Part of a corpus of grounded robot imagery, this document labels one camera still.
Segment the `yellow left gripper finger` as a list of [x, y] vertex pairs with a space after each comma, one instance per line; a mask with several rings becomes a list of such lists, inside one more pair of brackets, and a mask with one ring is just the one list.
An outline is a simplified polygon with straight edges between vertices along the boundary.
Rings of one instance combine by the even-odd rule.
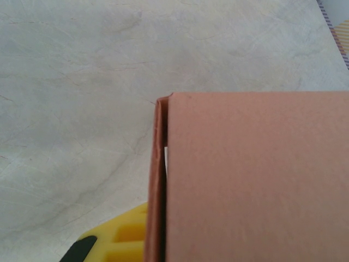
[[61, 261], [142, 261], [148, 204], [141, 204], [83, 233]]

